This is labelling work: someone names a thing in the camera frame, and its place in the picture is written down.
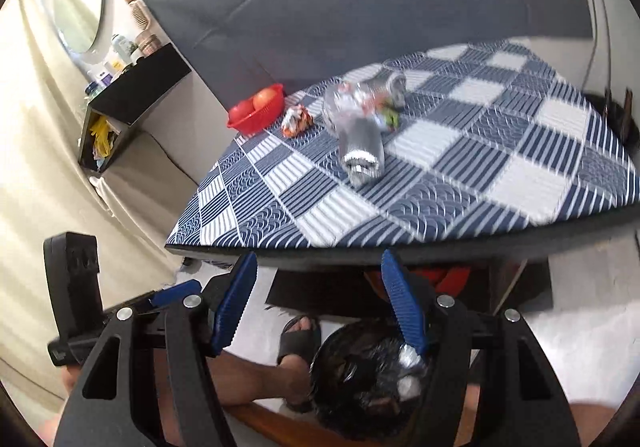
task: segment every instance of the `black slipper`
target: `black slipper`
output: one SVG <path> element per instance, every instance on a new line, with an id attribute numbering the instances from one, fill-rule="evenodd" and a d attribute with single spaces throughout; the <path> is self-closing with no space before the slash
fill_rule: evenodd
<path id="1" fill-rule="evenodd" d="M 308 330 L 297 330 L 287 332 L 293 325 L 300 322 L 303 318 L 309 319 L 311 328 Z M 287 355 L 298 355 L 311 367 L 311 363 L 320 349 L 322 344 L 322 335 L 320 331 L 320 322 L 315 317 L 308 315 L 300 315 L 291 319 L 282 329 L 280 335 L 280 348 L 278 350 L 278 364 Z M 312 410 L 311 402 L 289 403 L 285 400 L 286 406 L 294 413 L 308 413 Z"/>

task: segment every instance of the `blue and white tablecloth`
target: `blue and white tablecloth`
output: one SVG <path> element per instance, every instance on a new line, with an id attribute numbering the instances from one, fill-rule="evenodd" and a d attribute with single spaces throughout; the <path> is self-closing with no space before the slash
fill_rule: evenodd
<path id="1" fill-rule="evenodd" d="M 328 84 L 401 69 L 410 93 L 385 135 L 386 174 L 353 188 L 322 127 Z M 198 187 L 168 245 L 373 247 L 517 231 L 638 202 L 622 145 L 580 92 L 509 41 L 416 52 L 287 98 L 316 125 L 285 138 L 282 117 L 238 135 Z"/>

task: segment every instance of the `orange candy wrapper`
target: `orange candy wrapper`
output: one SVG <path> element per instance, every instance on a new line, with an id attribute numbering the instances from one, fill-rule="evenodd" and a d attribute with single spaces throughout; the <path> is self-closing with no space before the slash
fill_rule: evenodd
<path id="1" fill-rule="evenodd" d="M 314 118 L 302 104 L 291 106 L 282 119 L 282 134 L 287 138 L 297 137 L 314 123 Z"/>

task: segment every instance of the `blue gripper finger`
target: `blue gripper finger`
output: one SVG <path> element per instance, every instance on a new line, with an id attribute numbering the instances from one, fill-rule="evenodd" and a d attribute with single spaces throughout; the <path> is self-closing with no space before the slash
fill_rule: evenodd
<path id="1" fill-rule="evenodd" d="M 211 347 L 216 355 L 228 347 L 236 334 L 246 302 L 254 289 L 258 276 L 258 260 L 253 252 L 240 257 L 233 270 L 233 279 L 222 302 L 216 309 L 213 321 Z"/>
<path id="2" fill-rule="evenodd" d="M 402 266 L 389 250 L 383 252 L 380 266 L 382 282 L 385 284 L 386 293 L 396 314 L 404 341 L 419 355 L 423 355 L 428 346 L 425 318 L 411 288 L 404 279 Z"/>
<path id="3" fill-rule="evenodd" d="M 200 281 L 197 279 L 190 279 L 184 283 L 176 284 L 175 286 L 170 286 L 164 290 L 157 291 L 149 299 L 149 302 L 154 308 L 160 308 L 162 306 L 167 306 L 169 303 L 174 301 L 181 301 L 188 295 L 199 294 L 201 290 L 202 287 L 200 286 Z"/>

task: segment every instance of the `metal screw head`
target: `metal screw head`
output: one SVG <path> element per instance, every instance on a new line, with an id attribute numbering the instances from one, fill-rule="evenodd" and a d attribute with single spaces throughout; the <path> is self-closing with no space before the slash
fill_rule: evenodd
<path id="1" fill-rule="evenodd" d="M 126 321 L 132 315 L 133 315 L 133 310 L 130 309 L 128 306 L 125 306 L 124 308 L 120 308 L 118 310 L 118 313 L 116 313 L 116 317 L 118 318 L 119 321 Z"/>
<path id="2" fill-rule="evenodd" d="M 188 295 L 182 301 L 182 304 L 187 308 L 196 308 L 202 302 L 202 298 L 199 295 Z"/>
<path id="3" fill-rule="evenodd" d="M 507 321 L 510 321 L 510 322 L 518 322 L 520 320 L 520 314 L 518 313 L 517 310 L 514 310 L 513 308 L 505 310 L 504 317 L 505 319 L 507 319 Z"/>
<path id="4" fill-rule="evenodd" d="M 453 297 L 446 294 L 439 295 L 436 301 L 438 302 L 438 305 L 443 308 L 451 308 L 456 303 L 456 300 L 453 299 Z"/>

